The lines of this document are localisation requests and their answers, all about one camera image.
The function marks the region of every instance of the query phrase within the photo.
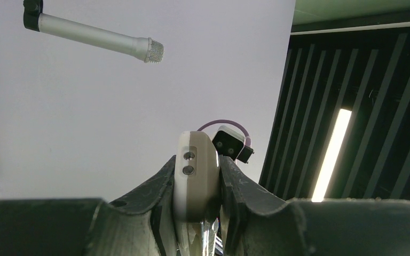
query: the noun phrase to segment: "fluorescent light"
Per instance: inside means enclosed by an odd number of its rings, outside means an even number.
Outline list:
[[[349,110],[341,109],[338,112],[331,140],[329,141],[320,175],[318,176],[317,185],[313,191],[312,202],[321,202],[325,197],[326,189],[328,188],[329,180],[331,179],[350,117],[351,111]]]

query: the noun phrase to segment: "white backdrop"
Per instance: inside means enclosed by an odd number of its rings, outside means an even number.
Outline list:
[[[158,65],[24,28],[0,1],[0,199],[115,199],[176,153],[181,132],[232,119],[270,138],[294,0],[45,0],[44,12],[165,47]],[[210,134],[216,128],[206,130]]]

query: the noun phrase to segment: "silver microphone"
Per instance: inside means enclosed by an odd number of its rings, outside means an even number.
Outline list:
[[[38,28],[46,34],[125,53],[145,63],[159,63],[164,56],[164,46],[151,38],[126,36],[44,13],[38,17]]]

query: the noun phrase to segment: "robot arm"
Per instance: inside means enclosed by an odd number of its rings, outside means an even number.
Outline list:
[[[178,157],[110,203],[0,201],[0,255],[177,255]],[[224,255],[410,255],[409,201],[285,202],[225,156],[219,186]]]

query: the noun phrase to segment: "cable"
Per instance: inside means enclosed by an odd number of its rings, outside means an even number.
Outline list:
[[[243,132],[243,134],[245,135],[245,146],[250,147],[251,144],[251,140],[250,140],[250,136],[248,131],[239,123],[232,121],[232,120],[227,120],[227,119],[218,119],[218,120],[214,120],[211,122],[208,122],[206,124],[204,124],[203,126],[201,126],[199,129],[197,129],[197,131],[202,131],[203,129],[212,126],[214,124],[231,124],[235,127],[237,127],[238,129],[241,130],[241,132]]]

